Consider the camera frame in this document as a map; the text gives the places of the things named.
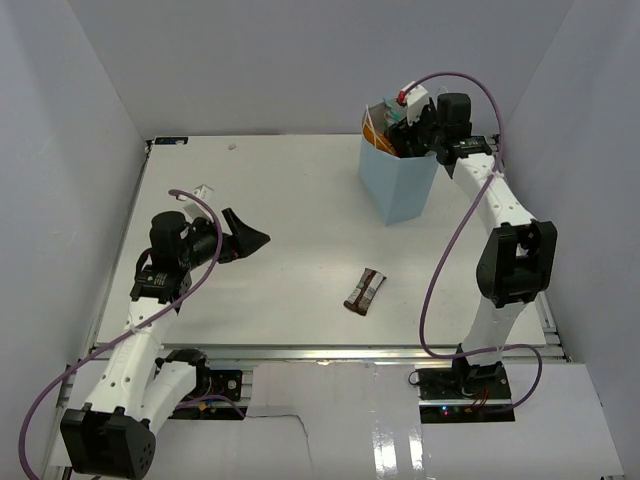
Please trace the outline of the orange Kettle chips bag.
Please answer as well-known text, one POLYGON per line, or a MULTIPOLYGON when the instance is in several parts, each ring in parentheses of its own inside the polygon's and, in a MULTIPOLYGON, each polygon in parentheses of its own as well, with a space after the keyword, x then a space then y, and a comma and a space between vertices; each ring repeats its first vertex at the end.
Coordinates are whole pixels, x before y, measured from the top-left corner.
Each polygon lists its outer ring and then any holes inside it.
POLYGON ((368 120, 363 122, 362 134, 364 139, 377 150, 396 156, 396 151, 389 140, 376 130, 368 120))

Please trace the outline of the light blue paper bag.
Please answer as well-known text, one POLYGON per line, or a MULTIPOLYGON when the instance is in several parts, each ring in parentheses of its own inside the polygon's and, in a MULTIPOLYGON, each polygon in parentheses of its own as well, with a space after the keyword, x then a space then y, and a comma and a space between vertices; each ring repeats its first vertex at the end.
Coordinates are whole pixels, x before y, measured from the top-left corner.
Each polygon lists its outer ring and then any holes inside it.
MULTIPOLYGON (((366 105, 361 119, 383 134, 382 103, 366 105)), ((439 163, 428 156, 399 158, 377 150, 361 133, 358 175, 386 225, 422 215, 439 163)))

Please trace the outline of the brown chocolate bar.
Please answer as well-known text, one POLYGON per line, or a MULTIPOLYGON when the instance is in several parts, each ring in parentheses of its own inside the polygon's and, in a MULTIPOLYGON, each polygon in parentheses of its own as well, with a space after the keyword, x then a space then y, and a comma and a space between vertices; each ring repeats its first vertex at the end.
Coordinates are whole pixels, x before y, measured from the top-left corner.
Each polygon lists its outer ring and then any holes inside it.
POLYGON ((387 277, 380 271, 365 268, 352 293, 343 302, 343 306, 360 316, 366 316, 373 299, 386 279, 387 277))

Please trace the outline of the green Fox's candy bag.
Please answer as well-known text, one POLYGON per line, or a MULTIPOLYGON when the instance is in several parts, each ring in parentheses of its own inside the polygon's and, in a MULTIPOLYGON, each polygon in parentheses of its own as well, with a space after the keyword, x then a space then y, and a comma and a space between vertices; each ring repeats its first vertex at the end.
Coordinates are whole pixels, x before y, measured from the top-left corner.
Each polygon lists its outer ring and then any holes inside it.
POLYGON ((389 129, 406 118, 406 107, 400 105, 395 98, 384 98, 382 101, 383 121, 389 129))

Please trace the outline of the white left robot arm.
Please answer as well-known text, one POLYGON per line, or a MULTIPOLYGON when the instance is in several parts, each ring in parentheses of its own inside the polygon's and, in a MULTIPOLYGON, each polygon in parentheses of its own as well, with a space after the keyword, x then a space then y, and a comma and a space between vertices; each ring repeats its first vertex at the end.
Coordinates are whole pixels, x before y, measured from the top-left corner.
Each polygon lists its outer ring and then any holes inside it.
POLYGON ((150 246, 139 257, 130 291, 125 339, 113 346, 98 383, 79 409, 65 411, 61 436, 73 470, 80 474, 142 479, 150 470, 156 436, 178 405, 212 391, 208 359, 197 349, 160 357, 162 341, 191 289, 191 273, 246 258, 270 237, 222 212, 230 230, 202 214, 187 220, 178 211, 155 215, 150 246))

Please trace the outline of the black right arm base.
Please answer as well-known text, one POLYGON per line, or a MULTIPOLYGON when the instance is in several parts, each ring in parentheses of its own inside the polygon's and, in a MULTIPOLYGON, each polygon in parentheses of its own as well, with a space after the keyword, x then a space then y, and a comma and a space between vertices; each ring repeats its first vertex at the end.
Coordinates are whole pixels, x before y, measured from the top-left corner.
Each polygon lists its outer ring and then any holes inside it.
POLYGON ((407 378, 418 391, 420 421, 428 424, 511 423, 515 421, 506 371, 462 386, 451 368, 413 370, 407 378))

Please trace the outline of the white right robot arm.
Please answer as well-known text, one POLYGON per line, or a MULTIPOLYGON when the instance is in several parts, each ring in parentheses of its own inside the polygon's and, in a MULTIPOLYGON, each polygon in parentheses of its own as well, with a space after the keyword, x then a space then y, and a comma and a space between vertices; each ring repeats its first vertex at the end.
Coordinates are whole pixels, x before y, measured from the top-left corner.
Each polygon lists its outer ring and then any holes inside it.
POLYGON ((407 93, 401 99, 407 117, 391 128, 392 145, 401 153, 434 155, 488 234, 476 267, 480 304, 452 361, 453 390, 472 399, 497 375, 517 317, 548 288, 558 233, 522 206, 487 140, 473 135, 468 95, 407 93))

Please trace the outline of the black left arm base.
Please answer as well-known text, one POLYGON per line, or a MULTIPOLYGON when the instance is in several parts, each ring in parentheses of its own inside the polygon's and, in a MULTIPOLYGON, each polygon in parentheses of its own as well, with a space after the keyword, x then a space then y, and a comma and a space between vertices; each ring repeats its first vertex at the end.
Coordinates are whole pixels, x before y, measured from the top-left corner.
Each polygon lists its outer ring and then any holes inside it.
POLYGON ((211 370, 204 380, 177 407, 171 419, 243 420, 247 407, 241 406, 243 372, 211 370))

